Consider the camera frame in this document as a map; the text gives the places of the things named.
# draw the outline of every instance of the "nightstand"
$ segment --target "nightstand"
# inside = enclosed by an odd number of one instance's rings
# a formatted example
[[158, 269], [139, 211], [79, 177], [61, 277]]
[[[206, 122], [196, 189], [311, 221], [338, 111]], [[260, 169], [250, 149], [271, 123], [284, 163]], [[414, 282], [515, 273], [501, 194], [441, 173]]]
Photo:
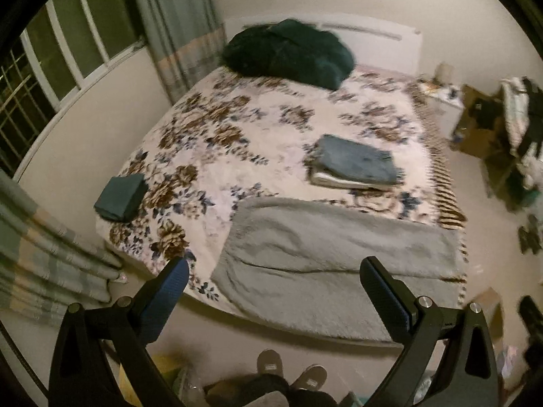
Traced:
[[[457, 85], [450, 85], [434, 89], [426, 83], [420, 83], [419, 87], [425, 94], [428, 105], [435, 111], [436, 120], [442, 136], [450, 140], [456, 124], [464, 111], [461, 88]], [[456, 97], [454, 98], [450, 97], [451, 89], [456, 91]]]

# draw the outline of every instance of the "silver bolt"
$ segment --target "silver bolt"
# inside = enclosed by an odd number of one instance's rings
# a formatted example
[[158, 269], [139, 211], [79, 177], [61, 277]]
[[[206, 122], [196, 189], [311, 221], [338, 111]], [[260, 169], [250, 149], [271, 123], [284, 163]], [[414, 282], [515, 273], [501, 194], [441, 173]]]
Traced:
[[132, 303], [132, 297], [124, 296], [117, 300], [117, 306], [120, 308], [126, 308]]
[[429, 308], [433, 304], [433, 301], [430, 297], [419, 297], [419, 304], [423, 308]]
[[68, 312], [70, 314], [75, 314], [80, 309], [81, 309], [81, 305], [79, 303], [72, 303], [70, 304], [70, 306], [68, 306]]
[[475, 302], [473, 302], [473, 303], [470, 304], [470, 309], [471, 309], [473, 312], [475, 312], [476, 314], [478, 314], [479, 312], [482, 311], [481, 305], [479, 305], [479, 303], [475, 303]]

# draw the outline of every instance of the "striped fabric edge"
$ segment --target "striped fabric edge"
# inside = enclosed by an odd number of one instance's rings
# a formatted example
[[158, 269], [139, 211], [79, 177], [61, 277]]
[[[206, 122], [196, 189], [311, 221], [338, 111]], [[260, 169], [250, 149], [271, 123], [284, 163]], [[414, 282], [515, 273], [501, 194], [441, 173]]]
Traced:
[[[465, 225], [468, 220], [458, 206], [456, 194], [452, 190], [452, 176], [449, 169], [449, 160], [445, 156], [445, 140], [441, 136], [435, 120], [435, 112], [426, 102], [426, 97], [420, 91], [416, 82], [406, 86], [406, 92], [411, 96], [413, 108], [420, 119], [423, 128], [423, 144], [430, 153], [432, 160], [430, 178], [434, 183], [435, 197], [433, 204], [439, 210], [439, 226], [445, 229], [457, 229], [460, 232], [461, 255], [464, 262], [469, 263], [468, 251], [465, 245]], [[461, 292], [458, 296], [458, 308], [461, 308], [466, 299], [468, 274], [464, 273], [458, 280]]]

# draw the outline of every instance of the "headboard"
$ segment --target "headboard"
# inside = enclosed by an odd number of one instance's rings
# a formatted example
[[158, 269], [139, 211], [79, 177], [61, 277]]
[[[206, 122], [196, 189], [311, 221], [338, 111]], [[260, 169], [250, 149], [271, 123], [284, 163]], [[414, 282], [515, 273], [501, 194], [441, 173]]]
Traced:
[[224, 22], [226, 38], [251, 26], [278, 23], [295, 18], [319, 30], [335, 33], [351, 49], [359, 64], [416, 75], [419, 69], [423, 34], [413, 27], [391, 21], [350, 14], [274, 14], [230, 18]]

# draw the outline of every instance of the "plaid curtain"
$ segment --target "plaid curtain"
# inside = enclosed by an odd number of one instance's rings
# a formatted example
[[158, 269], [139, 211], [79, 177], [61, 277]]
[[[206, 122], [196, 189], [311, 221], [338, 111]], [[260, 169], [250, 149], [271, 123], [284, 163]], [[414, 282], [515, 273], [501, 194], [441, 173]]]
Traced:
[[0, 170], [0, 308], [53, 325], [66, 308], [109, 303], [120, 260], [40, 208]]
[[172, 103], [215, 70], [224, 30], [211, 0], [136, 0], [156, 67]]

